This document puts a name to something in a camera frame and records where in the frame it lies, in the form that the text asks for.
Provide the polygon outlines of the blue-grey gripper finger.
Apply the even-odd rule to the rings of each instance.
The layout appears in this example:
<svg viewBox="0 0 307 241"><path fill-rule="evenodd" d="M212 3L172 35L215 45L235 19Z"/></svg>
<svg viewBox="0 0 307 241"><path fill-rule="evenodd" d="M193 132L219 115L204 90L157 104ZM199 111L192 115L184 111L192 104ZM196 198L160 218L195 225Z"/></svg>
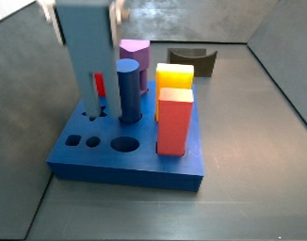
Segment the blue-grey gripper finger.
<svg viewBox="0 0 307 241"><path fill-rule="evenodd" d="M92 71L92 44L88 41L88 8L84 3L84 0L57 0L56 13L74 69L84 111L90 118L94 118L100 114L100 108Z"/></svg>
<svg viewBox="0 0 307 241"><path fill-rule="evenodd" d="M113 3L109 0L85 0L82 2L82 30L85 31L86 80L88 94L84 96L85 112L90 118L100 115L98 97L93 74L100 72L104 78L106 103L110 115L120 116L120 90L116 71L116 56L110 27L114 19L110 16Z"/></svg>

